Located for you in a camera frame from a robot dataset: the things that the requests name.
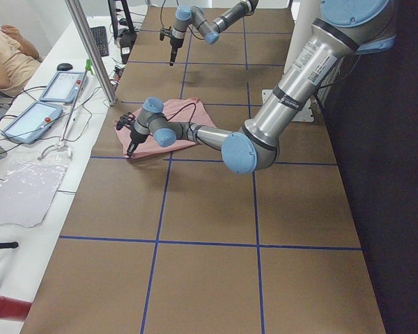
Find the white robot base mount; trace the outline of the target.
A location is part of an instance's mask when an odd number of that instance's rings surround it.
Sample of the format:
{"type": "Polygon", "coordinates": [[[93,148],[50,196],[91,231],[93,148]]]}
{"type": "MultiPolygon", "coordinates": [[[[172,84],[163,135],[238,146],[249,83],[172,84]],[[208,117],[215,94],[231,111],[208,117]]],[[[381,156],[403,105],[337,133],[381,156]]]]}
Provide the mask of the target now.
{"type": "MultiPolygon", "coordinates": [[[[314,20],[320,16],[320,2],[321,1],[299,1],[299,8],[295,17],[295,27],[293,30],[290,46],[288,49],[288,55],[286,57],[286,63],[284,67],[283,77],[287,77],[287,73],[290,72],[290,77],[298,74],[306,74],[307,63],[310,55],[314,51],[306,51],[305,45],[313,35],[311,25],[314,20]]],[[[271,90],[262,90],[263,103],[271,96],[271,90]]],[[[308,97],[305,100],[305,105],[301,111],[299,111],[292,122],[314,122],[314,114],[311,108],[311,100],[308,97]]]]}

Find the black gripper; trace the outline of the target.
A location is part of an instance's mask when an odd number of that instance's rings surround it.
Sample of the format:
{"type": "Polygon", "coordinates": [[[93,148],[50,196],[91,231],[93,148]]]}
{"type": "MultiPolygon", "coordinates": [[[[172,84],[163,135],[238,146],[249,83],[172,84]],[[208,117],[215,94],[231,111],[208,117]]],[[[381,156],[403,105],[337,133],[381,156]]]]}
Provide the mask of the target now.
{"type": "Polygon", "coordinates": [[[148,138],[147,134],[143,134],[136,130],[133,126],[130,127],[130,144],[127,147],[126,155],[131,157],[139,144],[144,143],[148,138]]]}
{"type": "Polygon", "coordinates": [[[176,62],[178,50],[182,47],[182,40],[180,38],[170,37],[171,53],[169,65],[173,66],[176,62]]]}

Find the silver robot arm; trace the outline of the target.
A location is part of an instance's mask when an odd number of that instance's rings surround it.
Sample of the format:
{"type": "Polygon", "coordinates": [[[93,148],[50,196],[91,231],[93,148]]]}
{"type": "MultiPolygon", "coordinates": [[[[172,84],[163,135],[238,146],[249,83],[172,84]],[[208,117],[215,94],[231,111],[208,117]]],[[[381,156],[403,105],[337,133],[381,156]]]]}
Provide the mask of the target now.
{"type": "Polygon", "coordinates": [[[186,140],[219,150],[234,173],[271,166],[279,155],[279,136],[343,57],[393,46],[397,9],[397,1],[321,1],[311,37],[259,112],[238,131],[171,122],[163,114],[163,102],[149,97],[137,117],[125,115],[117,123],[117,129],[130,130],[126,157],[152,136],[163,148],[186,140]]]}
{"type": "Polygon", "coordinates": [[[171,55],[169,65],[176,62],[178,50],[183,46],[185,34],[190,26],[193,26],[209,44],[213,45],[219,39],[220,33],[245,16],[252,15],[256,10],[258,1],[239,1],[234,7],[229,8],[212,21],[208,21],[202,8],[179,5],[175,12],[175,22],[168,29],[160,30],[160,40],[170,38],[171,55]]]}

